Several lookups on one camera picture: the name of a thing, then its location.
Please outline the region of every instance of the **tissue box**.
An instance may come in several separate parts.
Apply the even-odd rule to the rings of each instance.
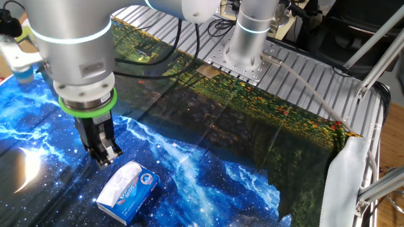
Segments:
[[[128,225],[147,197],[157,186],[159,177],[143,166],[141,172],[112,207],[97,202],[98,207],[121,223]]]

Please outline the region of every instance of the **metal mounting plate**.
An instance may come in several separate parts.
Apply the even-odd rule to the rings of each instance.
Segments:
[[[206,58],[207,63],[212,64],[215,67],[221,68],[221,70],[229,73],[233,76],[240,77],[244,81],[249,80],[251,84],[257,84],[265,76],[267,70],[271,64],[261,61],[258,67],[253,69],[244,69],[238,65],[232,64],[225,58],[225,47],[230,42],[233,33],[229,32],[226,34],[221,41],[216,45],[216,47],[208,54]],[[265,53],[275,52],[272,47],[270,47],[269,42],[265,42],[264,50]]]

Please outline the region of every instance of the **white tissue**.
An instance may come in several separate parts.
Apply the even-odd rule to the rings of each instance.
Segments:
[[[114,207],[119,197],[134,183],[141,173],[141,167],[134,161],[120,167],[102,189],[97,202]]]

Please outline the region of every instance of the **galaxy print cloth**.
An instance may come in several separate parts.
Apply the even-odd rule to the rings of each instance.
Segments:
[[[123,226],[95,200],[131,160],[161,184],[129,226],[291,225],[290,215],[278,220],[280,193],[266,171],[223,161],[128,117],[114,115],[124,154],[100,170],[41,74],[30,84],[2,84],[0,109],[1,226]]]

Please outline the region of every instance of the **printed logo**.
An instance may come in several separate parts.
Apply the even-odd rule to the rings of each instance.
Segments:
[[[145,173],[140,178],[141,182],[145,185],[150,185],[153,182],[153,177],[149,173]]]

